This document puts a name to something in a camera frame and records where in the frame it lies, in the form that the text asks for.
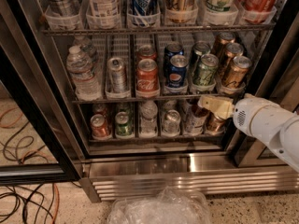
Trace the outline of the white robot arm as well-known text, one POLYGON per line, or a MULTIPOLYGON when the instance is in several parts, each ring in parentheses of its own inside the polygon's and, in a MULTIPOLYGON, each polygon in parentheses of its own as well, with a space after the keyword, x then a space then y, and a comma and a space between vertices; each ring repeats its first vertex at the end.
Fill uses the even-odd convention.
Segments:
POLYGON ((235 105, 228 97, 202 95, 198 104, 261 141, 281 161, 299 172, 299 116, 264 98, 247 94, 235 105))

